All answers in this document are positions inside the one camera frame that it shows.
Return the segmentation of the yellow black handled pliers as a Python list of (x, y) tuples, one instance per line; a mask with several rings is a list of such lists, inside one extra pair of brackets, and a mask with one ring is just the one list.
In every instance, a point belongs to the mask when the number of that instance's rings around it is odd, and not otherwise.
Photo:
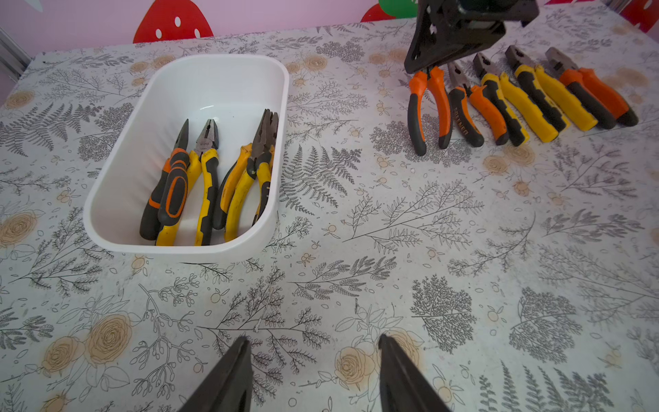
[(570, 122), (581, 131), (598, 125), (597, 119), (562, 82), (547, 74), (520, 48), (509, 46), (506, 59), (523, 91), (557, 132), (566, 129)]

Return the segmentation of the dark orange striped pliers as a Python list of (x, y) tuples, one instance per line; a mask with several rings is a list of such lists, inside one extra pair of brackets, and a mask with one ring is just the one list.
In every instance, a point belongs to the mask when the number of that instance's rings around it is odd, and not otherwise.
[(180, 129), (171, 155), (161, 171), (161, 178), (152, 190), (142, 213), (139, 233), (144, 240), (158, 240), (172, 232), (180, 223), (188, 194), (188, 167), (190, 155), (187, 151), (189, 120)]

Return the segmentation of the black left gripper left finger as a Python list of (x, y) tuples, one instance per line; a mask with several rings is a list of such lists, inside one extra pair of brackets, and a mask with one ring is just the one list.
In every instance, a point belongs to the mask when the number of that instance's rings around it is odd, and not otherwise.
[(251, 356), (249, 340), (245, 336), (237, 338), (180, 412), (249, 411), (253, 381)]

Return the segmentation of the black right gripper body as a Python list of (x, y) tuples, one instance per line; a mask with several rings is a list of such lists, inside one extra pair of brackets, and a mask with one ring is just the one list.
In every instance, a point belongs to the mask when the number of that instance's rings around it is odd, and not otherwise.
[(482, 52), (506, 35), (506, 22), (525, 27), (538, 15), (535, 0), (421, 0), (405, 71), (415, 74)]

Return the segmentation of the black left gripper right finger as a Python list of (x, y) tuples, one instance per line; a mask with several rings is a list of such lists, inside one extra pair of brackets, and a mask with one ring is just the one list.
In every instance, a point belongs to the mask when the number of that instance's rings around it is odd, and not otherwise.
[(380, 400), (387, 412), (450, 412), (396, 340), (379, 338)]

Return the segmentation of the orange handled pliers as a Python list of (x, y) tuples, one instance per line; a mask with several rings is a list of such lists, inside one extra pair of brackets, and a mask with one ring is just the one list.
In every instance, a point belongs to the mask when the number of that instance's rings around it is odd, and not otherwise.
[(616, 125), (632, 127), (638, 124), (635, 111), (615, 89), (597, 76), (595, 70), (579, 67), (553, 46), (547, 49), (545, 55), (559, 76), (559, 81), (594, 116), (601, 129), (611, 130)]

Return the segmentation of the white plastic storage box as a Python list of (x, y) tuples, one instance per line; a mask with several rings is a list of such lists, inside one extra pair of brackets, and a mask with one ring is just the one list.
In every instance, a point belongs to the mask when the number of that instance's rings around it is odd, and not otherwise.
[(205, 54), (180, 58), (159, 69), (149, 81), (83, 209), (91, 240), (110, 252), (145, 254), (180, 263), (233, 263), (257, 256), (272, 239), (277, 225), (278, 197), (284, 163), (286, 125), (279, 123), (269, 201), (256, 216), (259, 191), (252, 187), (242, 210), (239, 236), (225, 241), (214, 232), (209, 245), (195, 245), (202, 205), (196, 185), (181, 217), (175, 244), (160, 247), (144, 240), (140, 221), (149, 195), (161, 177), (183, 125), (196, 140), (213, 118), (219, 129), (220, 173), (238, 158), (240, 148), (255, 136), (265, 110), (284, 117), (289, 75), (274, 58), (249, 54)]

